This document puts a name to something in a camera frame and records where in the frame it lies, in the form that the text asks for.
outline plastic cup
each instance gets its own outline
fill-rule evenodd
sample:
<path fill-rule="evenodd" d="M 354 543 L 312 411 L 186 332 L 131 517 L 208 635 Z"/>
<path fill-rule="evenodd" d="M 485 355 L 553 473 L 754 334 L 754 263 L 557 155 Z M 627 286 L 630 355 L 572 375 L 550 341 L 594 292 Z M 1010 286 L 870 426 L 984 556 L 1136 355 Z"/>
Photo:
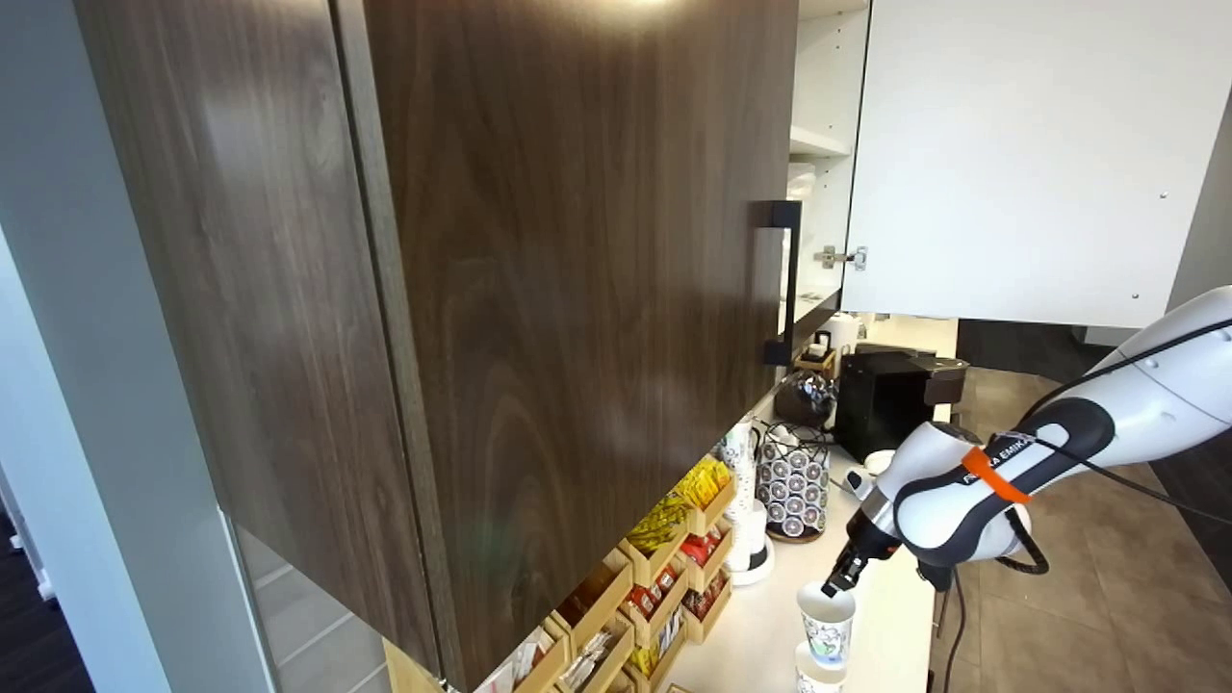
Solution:
<path fill-rule="evenodd" d="M 808 642 L 795 642 L 795 693 L 838 693 L 844 668 L 822 668 L 813 662 Z"/>
<path fill-rule="evenodd" d="M 855 594 L 829 598 L 819 594 L 819 582 L 813 582 L 801 585 L 795 604 L 808 659 L 829 675 L 844 675 L 849 654 Z"/>

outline dark wood cabinet door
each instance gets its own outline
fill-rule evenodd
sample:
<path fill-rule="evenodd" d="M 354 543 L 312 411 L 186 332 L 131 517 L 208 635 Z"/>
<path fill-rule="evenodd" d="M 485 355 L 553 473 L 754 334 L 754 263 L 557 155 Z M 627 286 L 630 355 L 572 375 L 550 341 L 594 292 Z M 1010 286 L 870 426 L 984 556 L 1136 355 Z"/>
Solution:
<path fill-rule="evenodd" d="M 219 504 L 437 668 L 330 5 L 78 13 Z"/>
<path fill-rule="evenodd" d="M 364 0 L 445 665 L 491 668 L 771 390 L 788 0 Z"/>

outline kitchen counter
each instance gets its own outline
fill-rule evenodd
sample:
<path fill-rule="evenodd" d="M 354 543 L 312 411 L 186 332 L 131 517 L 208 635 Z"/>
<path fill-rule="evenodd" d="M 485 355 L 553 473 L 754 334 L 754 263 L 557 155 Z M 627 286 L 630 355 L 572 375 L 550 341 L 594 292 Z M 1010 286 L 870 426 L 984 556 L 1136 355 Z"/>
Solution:
<path fill-rule="evenodd" d="M 803 638 L 795 588 L 822 582 L 846 543 L 855 500 L 829 485 L 822 536 L 813 543 L 775 543 L 775 566 L 758 585 L 735 588 L 727 613 L 706 642 L 683 649 L 665 688 L 690 693 L 788 693 L 795 688 L 795 642 Z M 857 582 L 849 662 L 844 693 L 928 688 L 930 585 L 917 579 L 917 558 L 897 552 Z"/>

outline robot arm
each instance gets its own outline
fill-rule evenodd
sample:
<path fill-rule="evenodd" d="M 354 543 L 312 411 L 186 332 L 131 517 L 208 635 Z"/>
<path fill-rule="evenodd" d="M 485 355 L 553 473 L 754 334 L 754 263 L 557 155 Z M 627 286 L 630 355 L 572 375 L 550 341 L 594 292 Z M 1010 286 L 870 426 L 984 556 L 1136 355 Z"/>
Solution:
<path fill-rule="evenodd" d="M 1012 508 L 1048 485 L 1089 466 L 1156 462 L 1227 432 L 1227 382 L 1232 286 L 1142 328 L 984 445 L 960 426 L 921 425 L 849 517 L 829 594 L 849 588 L 870 558 L 897 547 L 939 588 L 960 561 L 1019 552 Z"/>

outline upper cabinet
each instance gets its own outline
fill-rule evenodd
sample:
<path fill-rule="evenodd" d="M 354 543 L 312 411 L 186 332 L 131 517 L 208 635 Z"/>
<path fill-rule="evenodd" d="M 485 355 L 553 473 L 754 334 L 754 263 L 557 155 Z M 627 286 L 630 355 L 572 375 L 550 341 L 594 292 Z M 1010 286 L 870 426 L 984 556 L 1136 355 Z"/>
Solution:
<path fill-rule="evenodd" d="M 844 286 L 866 24 L 863 0 L 801 0 L 785 189 L 801 200 L 795 317 Z"/>
<path fill-rule="evenodd" d="M 1163 317 L 1232 86 L 1227 0 L 879 0 L 844 307 Z"/>
<path fill-rule="evenodd" d="M 792 5 L 79 5 L 219 504 L 478 685 L 758 394 Z"/>

